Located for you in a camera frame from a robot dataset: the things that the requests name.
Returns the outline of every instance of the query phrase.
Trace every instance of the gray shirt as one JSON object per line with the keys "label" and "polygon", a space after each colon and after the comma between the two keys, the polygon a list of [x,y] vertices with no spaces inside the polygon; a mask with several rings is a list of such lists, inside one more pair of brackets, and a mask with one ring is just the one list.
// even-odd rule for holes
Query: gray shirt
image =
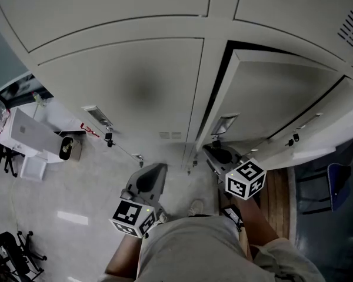
{"label": "gray shirt", "polygon": [[[295,281],[324,282],[318,269],[287,239],[259,248],[249,261],[232,220],[224,216],[190,217],[154,227],[142,242],[140,282]],[[104,275],[100,282],[133,281]]]}

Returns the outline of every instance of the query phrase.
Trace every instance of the shoe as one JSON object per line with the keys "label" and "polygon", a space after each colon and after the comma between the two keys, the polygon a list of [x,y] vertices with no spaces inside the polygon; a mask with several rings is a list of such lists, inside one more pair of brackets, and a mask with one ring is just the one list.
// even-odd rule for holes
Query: shoe
{"label": "shoe", "polygon": [[159,215],[158,221],[159,221],[159,223],[167,223],[168,219],[167,219],[167,216],[166,216],[166,213],[165,213],[165,212],[162,212],[162,213]]}
{"label": "shoe", "polygon": [[201,200],[194,200],[191,207],[188,210],[187,216],[194,216],[197,214],[202,214],[204,204]]}

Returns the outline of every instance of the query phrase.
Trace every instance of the person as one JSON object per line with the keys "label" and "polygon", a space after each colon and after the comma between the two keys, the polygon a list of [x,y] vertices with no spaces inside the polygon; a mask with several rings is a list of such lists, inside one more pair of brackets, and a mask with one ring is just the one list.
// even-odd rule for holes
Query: person
{"label": "person", "polygon": [[253,198],[236,200],[256,250],[253,262],[239,245],[236,224],[225,216],[202,215],[197,200],[189,217],[154,227],[147,239],[125,235],[99,282],[324,281],[289,240],[277,236]]}

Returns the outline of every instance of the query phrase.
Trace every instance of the white box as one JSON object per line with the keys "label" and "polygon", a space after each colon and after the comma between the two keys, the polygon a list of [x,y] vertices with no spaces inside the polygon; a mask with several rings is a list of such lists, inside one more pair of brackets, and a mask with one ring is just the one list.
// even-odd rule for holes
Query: white box
{"label": "white box", "polygon": [[155,209],[151,206],[120,199],[114,216],[110,219],[113,226],[120,232],[139,237],[155,223]]}
{"label": "white box", "polygon": [[225,190],[247,200],[264,187],[266,173],[252,158],[225,175]]}
{"label": "white box", "polygon": [[25,156],[19,176],[22,179],[41,182],[45,173],[47,160],[34,156]]}

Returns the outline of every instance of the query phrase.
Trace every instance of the chair leg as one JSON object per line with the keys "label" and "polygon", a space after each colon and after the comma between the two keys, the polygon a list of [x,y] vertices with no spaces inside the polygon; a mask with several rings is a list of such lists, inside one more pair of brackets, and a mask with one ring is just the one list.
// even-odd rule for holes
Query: chair leg
{"label": "chair leg", "polygon": [[330,211],[330,210],[331,210],[331,207],[327,207],[327,208],[322,208],[322,209],[317,209],[317,210],[312,210],[312,211],[306,211],[306,212],[303,212],[302,215],[326,212],[326,211]]}
{"label": "chair leg", "polygon": [[9,279],[11,279],[11,281],[13,282],[19,282],[15,276],[13,276],[12,273],[5,273],[5,276],[8,277]]}
{"label": "chair leg", "polygon": [[29,247],[30,247],[30,237],[33,235],[33,232],[29,231],[29,233],[26,235],[26,242],[24,244],[24,242],[22,241],[20,235],[22,235],[22,233],[17,233],[17,236],[18,236],[18,239],[19,239],[19,242],[21,244],[21,247],[23,248],[24,250],[24,253],[25,255],[27,256],[28,260],[30,261],[30,263],[34,266],[34,268],[39,272],[43,272],[43,270],[41,268],[39,268],[38,266],[36,266],[34,259],[38,259],[38,260],[42,260],[42,261],[45,261],[47,260],[47,258],[45,256],[43,257],[40,257],[36,254],[34,254],[32,251],[30,251]]}
{"label": "chair leg", "polygon": [[34,281],[34,280],[35,280],[36,278],[38,278],[38,276],[39,276],[40,274],[42,274],[43,272],[44,272],[44,269],[40,268],[40,269],[39,269],[39,273],[36,274],[36,276],[33,277],[33,279],[31,279],[31,281]]}
{"label": "chair leg", "polygon": [[11,173],[13,175],[13,177],[17,177],[17,173],[14,172],[13,170],[13,163],[12,163],[12,157],[14,156],[13,153],[12,153],[12,150],[9,149],[9,148],[5,148],[5,155],[6,155],[6,158],[5,158],[5,167],[4,167],[4,171],[6,173],[8,173],[8,165],[11,169]]}
{"label": "chair leg", "polygon": [[315,176],[304,177],[303,179],[298,179],[296,182],[297,182],[297,183],[302,183],[302,182],[306,182],[306,181],[311,181],[311,180],[319,179],[320,177],[327,177],[327,172],[323,172],[323,173],[320,173],[320,174],[316,174]]}
{"label": "chair leg", "polygon": [[326,202],[327,200],[330,200],[331,198],[330,197],[326,197],[325,199],[321,199],[321,200],[319,200],[319,202],[321,203],[321,202]]}
{"label": "chair leg", "polygon": [[19,240],[19,245],[22,247],[23,250],[25,250],[25,244],[24,244],[24,242],[21,239],[21,235],[22,235],[22,233],[17,233],[17,237],[18,237],[18,240]]}

